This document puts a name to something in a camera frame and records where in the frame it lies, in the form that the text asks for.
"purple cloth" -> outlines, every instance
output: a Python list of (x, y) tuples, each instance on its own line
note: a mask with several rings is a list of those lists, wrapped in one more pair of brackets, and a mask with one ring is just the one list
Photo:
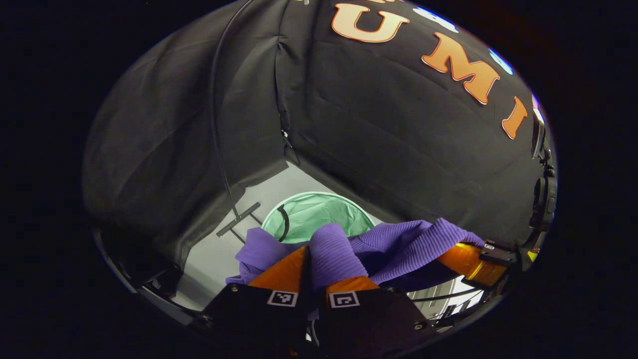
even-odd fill
[[(263, 229), (254, 228), (248, 231), (246, 245), (235, 257), (240, 262), (239, 276), (227, 278), (226, 283), (250, 283), (288, 254), (308, 245), (315, 290), (361, 275), (368, 275), (374, 283), (381, 284), (419, 270), (459, 242), (485, 245), (476, 234), (443, 218), (433, 224), (424, 220), (379, 224), (349, 238), (339, 225), (327, 224), (319, 228), (310, 241), (294, 244), (280, 243)], [(425, 272), (422, 274), (395, 281), (406, 287), (398, 289), (409, 287), (414, 291), (430, 287), (433, 279)]]

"orange letter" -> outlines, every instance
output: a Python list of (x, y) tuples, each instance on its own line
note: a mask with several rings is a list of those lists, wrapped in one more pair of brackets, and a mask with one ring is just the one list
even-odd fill
[(439, 44), (430, 56), (423, 56), (421, 60), (437, 71), (446, 73), (445, 63), (450, 59), (452, 78), (458, 81), (473, 75), (472, 80), (463, 83), (463, 87), (480, 103), (487, 104), (489, 90), (501, 78), (498, 73), (484, 61), (470, 63), (461, 44), (451, 37), (441, 33), (434, 34), (440, 39)]
[(504, 119), (502, 122), (505, 133), (511, 138), (516, 138), (516, 130), (521, 126), (523, 119), (527, 117), (527, 109), (525, 105), (520, 101), (518, 97), (514, 97), (514, 110), (510, 117)]
[(386, 42), (390, 41), (399, 30), (399, 26), (410, 21), (403, 16), (379, 11), (383, 17), (381, 26), (376, 31), (363, 31), (357, 29), (357, 21), (361, 13), (369, 12), (370, 9), (361, 5), (336, 4), (338, 9), (332, 19), (332, 29), (343, 37), (359, 40), (363, 42)]

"green laundry basket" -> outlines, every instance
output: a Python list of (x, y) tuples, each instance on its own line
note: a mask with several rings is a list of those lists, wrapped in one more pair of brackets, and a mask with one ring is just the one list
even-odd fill
[(304, 192), (273, 208), (262, 229), (279, 240), (284, 237), (283, 243), (298, 243), (309, 241), (317, 229), (328, 223), (338, 223), (347, 236), (365, 233), (375, 226), (361, 207), (345, 197), (326, 192)]

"ribbed fabric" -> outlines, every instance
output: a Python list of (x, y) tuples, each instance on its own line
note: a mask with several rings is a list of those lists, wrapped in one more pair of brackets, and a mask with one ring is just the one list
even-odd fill
[[(375, 284), (405, 275), (406, 280), (393, 281), (404, 286), (396, 288), (414, 291), (449, 279), (444, 271), (434, 267), (428, 271), (431, 266), (424, 266), (459, 242), (485, 245), (476, 234), (443, 218), (434, 224), (424, 220), (379, 224), (350, 238), (337, 224), (327, 224), (315, 232), (310, 242), (294, 244), (280, 243), (263, 229), (255, 228), (248, 231), (246, 245), (235, 257), (240, 262), (239, 276), (227, 278), (226, 283), (247, 284), (294, 250), (308, 245), (315, 289), (360, 275), (369, 275)], [(419, 275), (407, 275), (416, 270)]]

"gray floor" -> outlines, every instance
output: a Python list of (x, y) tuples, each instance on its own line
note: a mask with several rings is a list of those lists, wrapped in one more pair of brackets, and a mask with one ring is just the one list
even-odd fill
[[(237, 211), (241, 213), (254, 203), (259, 202), (261, 206), (253, 214), (257, 219), (263, 221), (281, 201), (295, 194), (310, 191), (334, 193), (293, 164), (288, 163), (288, 168), (285, 171), (257, 186), (248, 187), (246, 193), (237, 202)], [(243, 243), (231, 232), (227, 232), (222, 237), (217, 237), (215, 234), (233, 218), (234, 214), (229, 212), (211, 234), (191, 249), (186, 260), (184, 276), (178, 283), (177, 294), (173, 298), (176, 303), (195, 310), (202, 310), (226, 286), (225, 279), (227, 277), (239, 274), (239, 263), (235, 260), (235, 255)], [(380, 223), (377, 218), (372, 217), (372, 219), (375, 224)], [(248, 217), (237, 224), (234, 230), (245, 239), (248, 229), (259, 226), (257, 221)], [(411, 298), (428, 298), (464, 290), (457, 289), (462, 287), (457, 285), (457, 282), (460, 284), (460, 280), (452, 280), (430, 289), (408, 293), (408, 295)], [(432, 317), (441, 314), (449, 301), (421, 302), (417, 306), (421, 308), (426, 317)]]

